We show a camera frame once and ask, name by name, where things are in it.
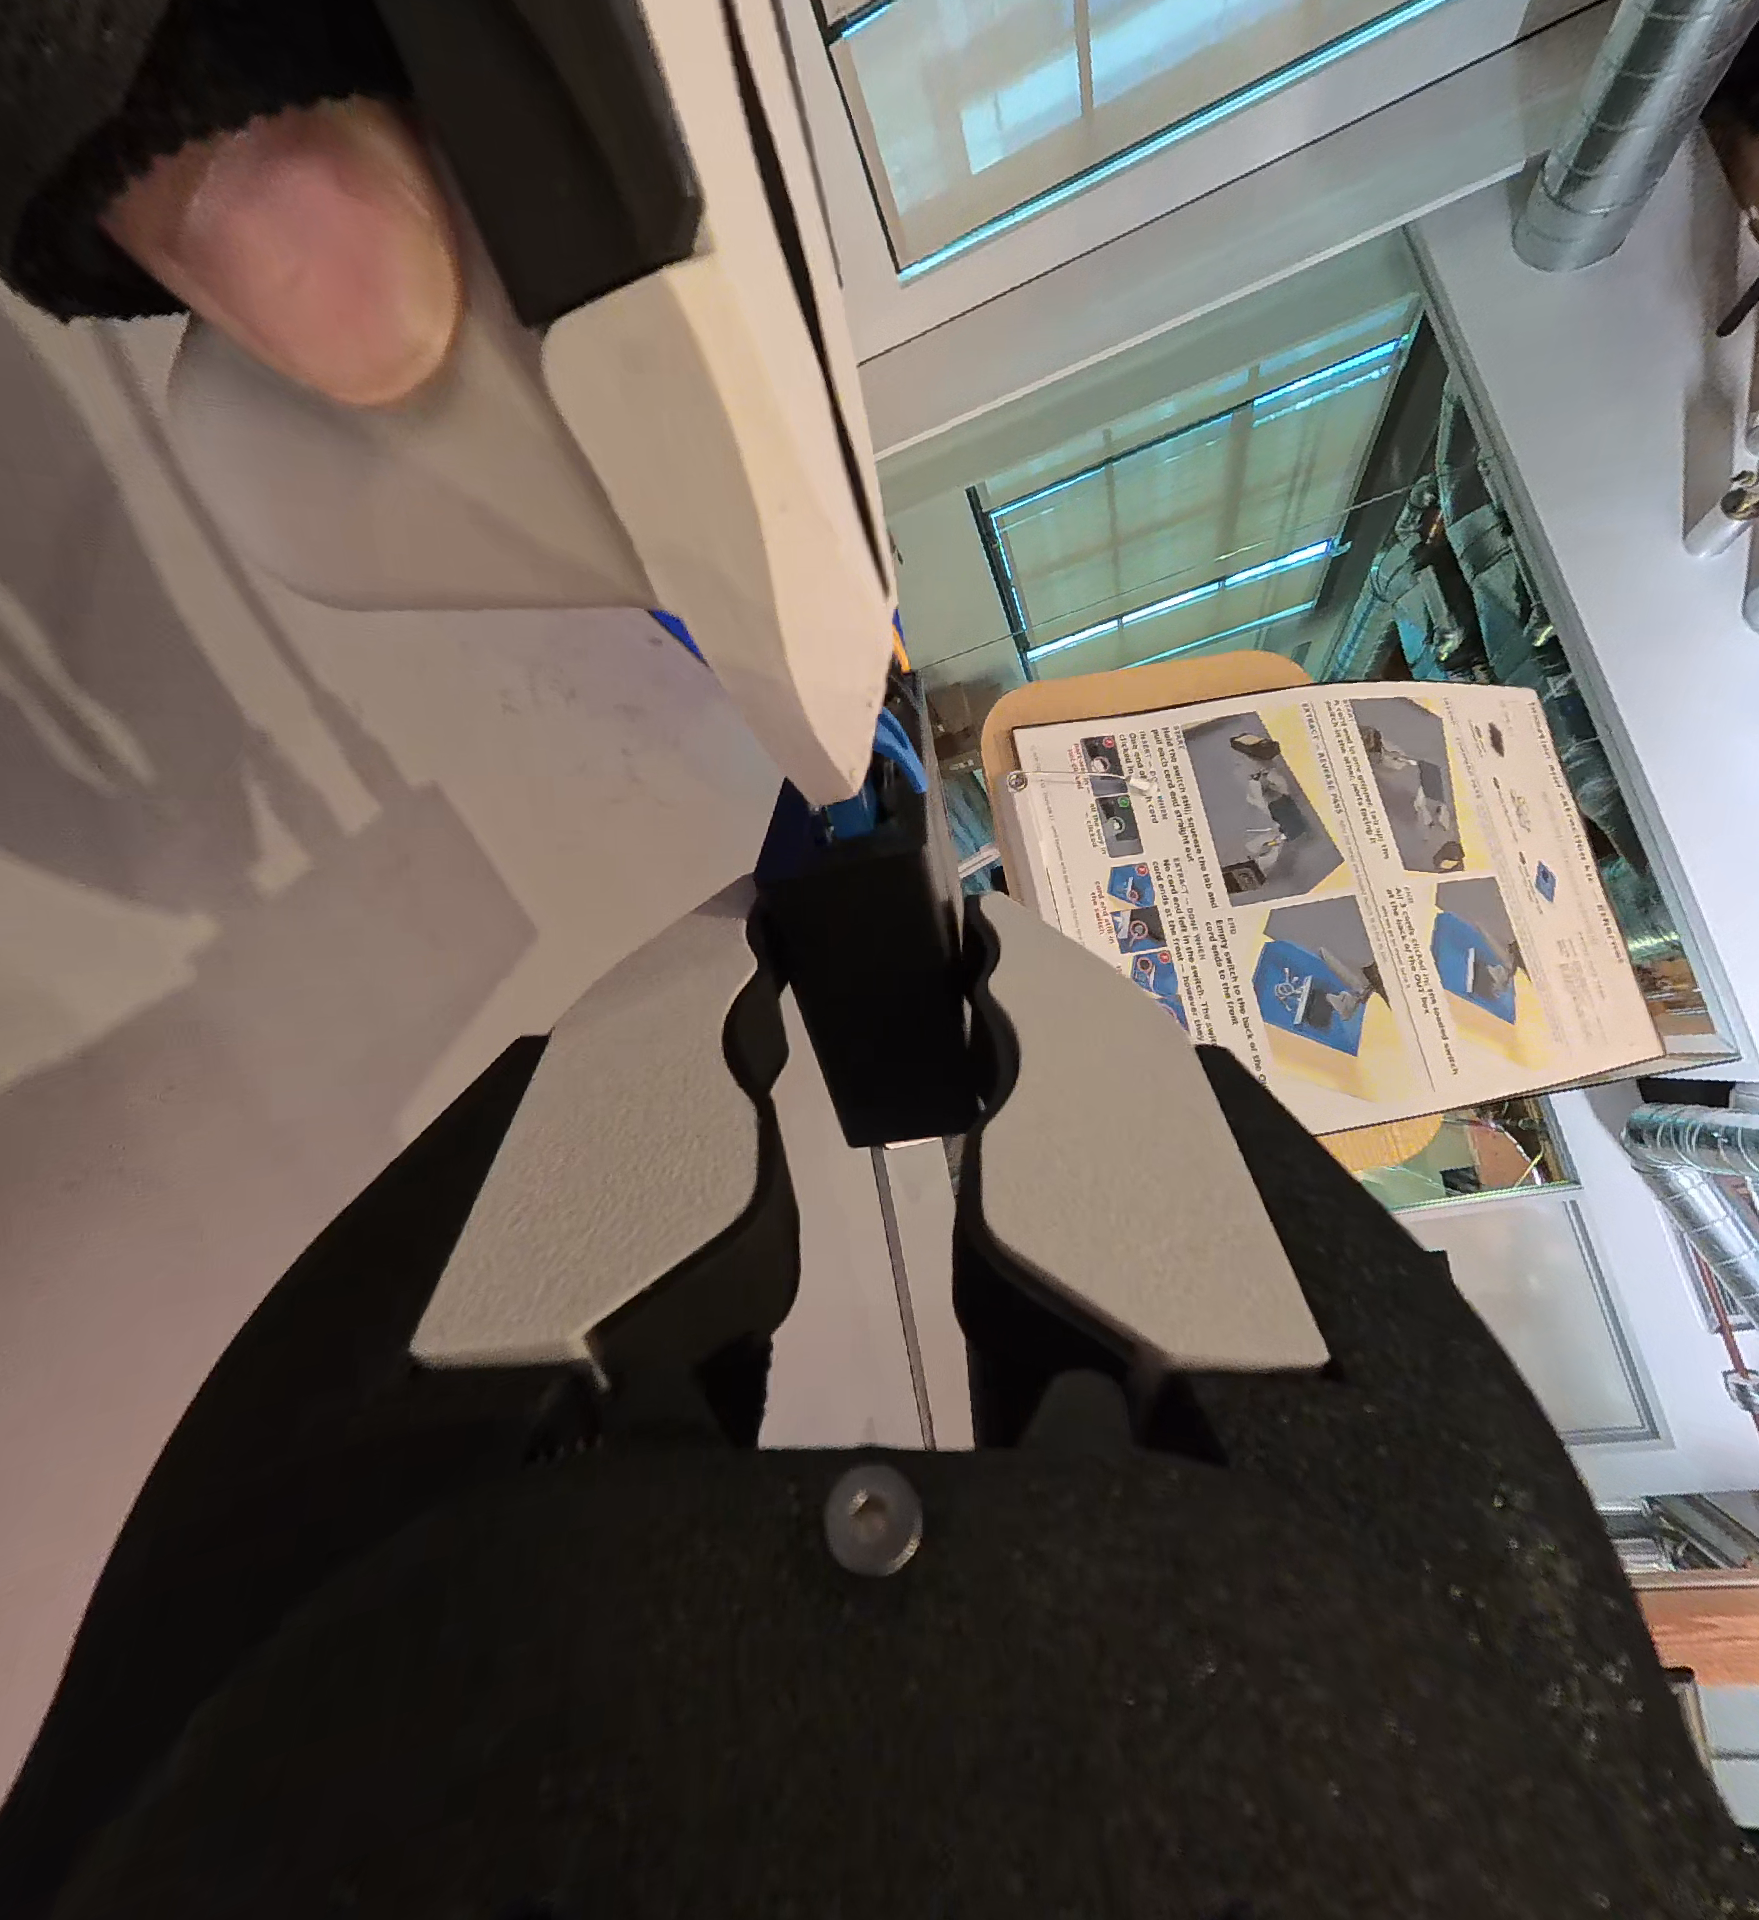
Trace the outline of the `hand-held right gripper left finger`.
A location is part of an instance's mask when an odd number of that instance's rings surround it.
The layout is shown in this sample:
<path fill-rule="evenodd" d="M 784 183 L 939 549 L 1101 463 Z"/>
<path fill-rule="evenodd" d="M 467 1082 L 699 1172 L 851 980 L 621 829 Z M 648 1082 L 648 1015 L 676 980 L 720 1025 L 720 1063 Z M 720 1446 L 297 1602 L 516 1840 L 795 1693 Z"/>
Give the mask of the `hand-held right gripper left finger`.
<path fill-rule="evenodd" d="M 409 1354 L 768 1410 L 801 1291 L 783 1071 L 783 980 L 726 881 L 549 1025 Z"/>

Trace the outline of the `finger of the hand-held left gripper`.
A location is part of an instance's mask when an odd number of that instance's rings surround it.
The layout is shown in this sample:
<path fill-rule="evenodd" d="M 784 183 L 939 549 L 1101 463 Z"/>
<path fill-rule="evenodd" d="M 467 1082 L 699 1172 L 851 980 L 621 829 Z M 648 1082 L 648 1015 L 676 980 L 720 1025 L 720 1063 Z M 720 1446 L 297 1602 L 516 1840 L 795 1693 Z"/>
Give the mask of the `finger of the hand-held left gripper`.
<path fill-rule="evenodd" d="M 317 609 L 654 609 L 488 260 L 467 260 L 461 337 L 409 403 L 328 403 L 191 318 L 165 427 L 237 555 Z"/>
<path fill-rule="evenodd" d="M 639 9 L 701 191 L 689 253 L 562 314 L 545 393 L 749 734 L 810 802 L 868 773 L 898 570 L 816 159 L 768 0 Z"/>

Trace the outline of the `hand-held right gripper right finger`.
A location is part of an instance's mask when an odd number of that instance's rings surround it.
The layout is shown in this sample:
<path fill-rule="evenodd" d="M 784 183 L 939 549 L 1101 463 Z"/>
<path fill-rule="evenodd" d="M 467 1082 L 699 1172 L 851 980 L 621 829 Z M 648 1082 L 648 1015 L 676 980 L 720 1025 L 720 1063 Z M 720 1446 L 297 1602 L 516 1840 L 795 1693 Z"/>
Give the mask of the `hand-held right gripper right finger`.
<path fill-rule="evenodd" d="M 954 1189 L 972 1430 L 1092 1375 L 1150 1430 L 1171 1381 L 1309 1381 L 1330 1344 L 1202 1052 L 1008 896 L 965 905 L 979 1118 Z"/>

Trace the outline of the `black network switch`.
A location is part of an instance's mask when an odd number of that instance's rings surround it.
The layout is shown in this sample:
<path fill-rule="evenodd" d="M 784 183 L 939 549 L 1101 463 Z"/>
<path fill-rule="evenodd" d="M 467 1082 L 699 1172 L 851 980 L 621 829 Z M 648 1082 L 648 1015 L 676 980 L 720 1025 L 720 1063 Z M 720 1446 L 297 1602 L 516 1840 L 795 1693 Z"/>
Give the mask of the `black network switch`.
<path fill-rule="evenodd" d="M 959 1140 L 979 1118 L 959 913 L 932 875 L 929 790 L 868 753 L 859 802 L 783 789 L 756 919 L 801 1004 L 847 1148 Z"/>

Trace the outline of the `person's left hand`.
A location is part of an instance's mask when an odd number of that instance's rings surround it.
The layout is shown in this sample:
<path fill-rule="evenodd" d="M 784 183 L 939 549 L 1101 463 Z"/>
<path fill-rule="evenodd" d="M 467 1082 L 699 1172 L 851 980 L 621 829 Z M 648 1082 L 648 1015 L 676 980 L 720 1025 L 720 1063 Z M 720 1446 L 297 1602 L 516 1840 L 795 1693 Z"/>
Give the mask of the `person's left hand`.
<path fill-rule="evenodd" d="M 467 286 L 433 163 L 387 103 L 315 103 L 188 138 L 105 230 L 287 383 L 385 412 L 451 349 Z"/>

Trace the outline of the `silver ventilation duct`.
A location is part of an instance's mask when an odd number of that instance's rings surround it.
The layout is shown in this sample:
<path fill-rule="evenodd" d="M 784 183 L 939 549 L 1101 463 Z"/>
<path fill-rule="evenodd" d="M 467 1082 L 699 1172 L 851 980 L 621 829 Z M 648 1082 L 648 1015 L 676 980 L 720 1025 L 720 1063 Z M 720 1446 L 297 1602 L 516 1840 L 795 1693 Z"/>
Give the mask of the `silver ventilation duct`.
<path fill-rule="evenodd" d="M 1576 121 L 1548 149 L 1514 253 L 1576 273 L 1627 252 L 1708 96 L 1759 23 L 1759 0 L 1627 0 Z"/>

